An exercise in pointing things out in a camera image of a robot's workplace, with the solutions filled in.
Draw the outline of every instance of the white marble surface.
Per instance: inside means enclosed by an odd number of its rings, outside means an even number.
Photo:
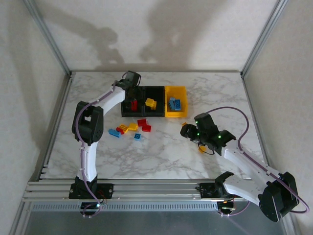
[[[181,124],[194,123],[194,116],[220,106],[234,106],[250,119],[250,129],[242,144],[263,159],[251,112],[239,73],[139,72],[143,86],[186,86],[188,117],[149,117],[151,133],[134,132],[121,139],[110,136],[108,129],[128,125],[139,118],[121,117],[120,105],[104,118],[104,134],[97,148],[98,178],[123,179],[196,179],[215,178],[231,171],[246,178],[233,163],[215,154],[201,154],[198,146],[180,135]],[[74,178],[80,168],[80,144],[71,132],[76,105],[105,92],[121,72],[78,72],[72,83],[56,141],[42,178]],[[234,110],[211,113],[220,130],[227,129],[237,138],[246,127],[245,119]]]

